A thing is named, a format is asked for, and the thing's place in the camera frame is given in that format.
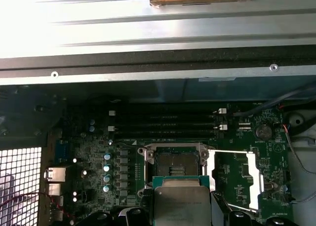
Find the green circuit board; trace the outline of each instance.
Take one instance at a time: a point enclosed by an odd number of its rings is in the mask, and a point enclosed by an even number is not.
[[[68,143],[71,157],[82,158],[78,165],[91,170],[84,179],[74,179],[74,190],[95,191],[88,203],[76,202],[72,207],[85,208],[86,214],[138,206],[144,187],[144,157],[137,150],[152,143],[203,143],[224,151],[252,151],[256,166],[264,176],[267,189],[259,196],[259,210],[253,217],[263,223],[272,216],[293,220],[290,176],[283,117],[278,110],[264,110],[252,117],[233,117],[260,103],[201,103],[112,105],[111,107],[71,107],[65,117],[63,141]],[[220,109],[227,110],[221,114]],[[271,137],[258,138],[258,127],[269,126]],[[177,156],[192,153],[190,148],[161,148],[158,154]],[[110,160],[104,155],[109,153]],[[110,165],[105,172],[104,165]],[[153,165],[155,175],[159,166]],[[249,208],[249,187],[253,179],[247,173],[247,158],[242,153],[216,153],[214,171],[216,190],[232,205]],[[110,175],[105,183],[103,178]],[[110,190],[103,191],[108,185]]]

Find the metal mesh grille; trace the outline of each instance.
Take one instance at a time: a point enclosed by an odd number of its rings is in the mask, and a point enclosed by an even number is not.
[[[0,151],[0,226],[35,226],[40,189],[41,148]]]

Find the gray cable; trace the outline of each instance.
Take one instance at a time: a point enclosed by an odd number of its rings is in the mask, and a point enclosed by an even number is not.
[[[303,165],[301,159],[300,159],[299,156],[297,155],[297,153],[296,153],[296,151],[295,151],[295,149],[294,149],[294,147],[293,147],[293,145],[292,145],[292,142],[291,142],[291,139],[290,139],[290,135],[289,135],[287,132],[285,132],[285,136],[286,136],[288,145],[290,146],[290,149],[291,149],[291,151],[292,151],[294,157],[295,157],[296,160],[299,162],[299,164],[300,164],[301,168],[304,170],[304,172],[306,172],[306,173],[308,173],[308,174],[316,175],[316,172],[311,172],[311,171],[307,170],[307,169],[304,167],[304,165]]]
[[[293,200],[292,203],[293,204],[305,203],[305,202],[312,200],[315,197],[316,197],[316,191],[302,200]]]
[[[251,110],[248,110],[245,112],[234,113],[233,116],[251,116],[251,115],[254,115],[258,112],[261,112],[264,109],[269,109],[269,108],[279,104],[281,101],[283,101],[287,98],[293,97],[294,95],[297,95],[297,94],[300,94],[303,92],[314,91],[315,89],[316,89],[316,82],[314,81],[312,83],[309,83],[307,85],[304,85],[304,86],[301,86],[297,89],[294,89],[289,93],[283,94],[275,99],[269,100],[269,101],[263,103],[262,105],[259,105]]]
[[[307,136],[292,137],[291,141],[292,142],[304,141],[304,142],[307,142],[309,146],[316,146],[316,140]]]

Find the screw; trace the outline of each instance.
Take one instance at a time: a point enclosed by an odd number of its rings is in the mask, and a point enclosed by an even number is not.
[[[270,65],[270,71],[277,72],[278,71],[278,65],[277,64],[271,64]]]
[[[242,218],[243,217],[243,212],[237,211],[235,212],[236,217]]]
[[[284,222],[281,219],[273,219],[273,223],[275,223],[276,225],[284,225]]]
[[[59,76],[58,72],[52,72],[50,74],[51,77],[57,78]]]

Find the capacitor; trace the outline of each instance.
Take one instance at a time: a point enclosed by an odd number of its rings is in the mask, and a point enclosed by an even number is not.
[[[104,192],[109,192],[111,190],[111,185],[110,184],[106,184],[104,187],[103,187],[103,191]]]
[[[83,170],[81,171],[81,177],[82,177],[82,178],[88,177],[89,175],[91,175],[91,173],[92,173],[91,170],[83,169]]]
[[[283,191],[283,192],[287,192],[287,191],[288,191],[287,185],[282,185],[282,186],[280,187],[280,190]]]
[[[255,135],[262,141],[268,141],[272,139],[273,132],[270,126],[266,124],[260,124],[256,128]]]
[[[73,163],[80,163],[82,162],[81,158],[73,158]]]
[[[79,200],[82,199],[82,195],[81,194],[77,194],[76,196],[73,197],[73,202],[77,202]]]
[[[111,175],[105,175],[105,177],[103,178],[103,181],[105,182],[105,183],[108,183],[108,182],[110,182],[110,180],[111,180],[111,178],[112,178],[112,176]]]
[[[110,160],[111,158],[112,158],[112,155],[111,155],[110,153],[106,153],[106,154],[104,155],[104,159],[105,159],[106,161]]]
[[[110,164],[106,164],[106,165],[103,166],[104,172],[109,172],[110,169],[111,169],[111,165]]]
[[[89,132],[94,132],[95,131],[95,127],[94,126],[90,126],[89,127]]]

